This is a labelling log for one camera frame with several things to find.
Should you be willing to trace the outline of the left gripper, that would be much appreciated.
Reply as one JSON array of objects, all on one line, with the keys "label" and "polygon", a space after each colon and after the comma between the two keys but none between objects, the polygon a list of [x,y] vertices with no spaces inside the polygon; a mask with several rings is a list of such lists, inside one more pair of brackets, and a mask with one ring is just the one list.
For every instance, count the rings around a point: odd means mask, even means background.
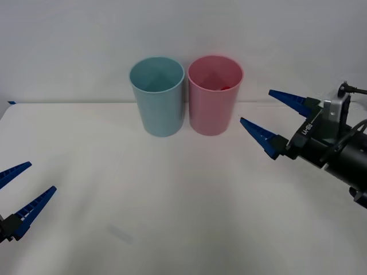
[{"label": "left gripper", "polygon": [[[31,162],[25,162],[0,172],[0,189],[31,166]],[[52,186],[16,213],[5,218],[5,229],[3,228],[4,218],[0,215],[0,242],[3,242],[5,239],[8,241],[12,241],[13,239],[19,241],[30,229],[31,224],[49,202],[56,190],[57,188]]]}]

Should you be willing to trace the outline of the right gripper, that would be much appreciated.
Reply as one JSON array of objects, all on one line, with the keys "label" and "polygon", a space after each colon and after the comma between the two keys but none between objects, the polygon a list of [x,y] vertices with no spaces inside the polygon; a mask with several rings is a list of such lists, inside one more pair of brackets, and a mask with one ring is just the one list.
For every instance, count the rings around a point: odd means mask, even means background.
[{"label": "right gripper", "polygon": [[321,101],[318,99],[272,89],[268,94],[306,117],[290,142],[243,117],[240,119],[241,125],[271,159],[276,160],[279,155],[284,154],[292,160],[300,157],[322,168],[326,164],[326,152],[349,130],[346,124],[348,111],[342,111],[340,120],[334,122],[323,118],[323,108],[319,107]]}]

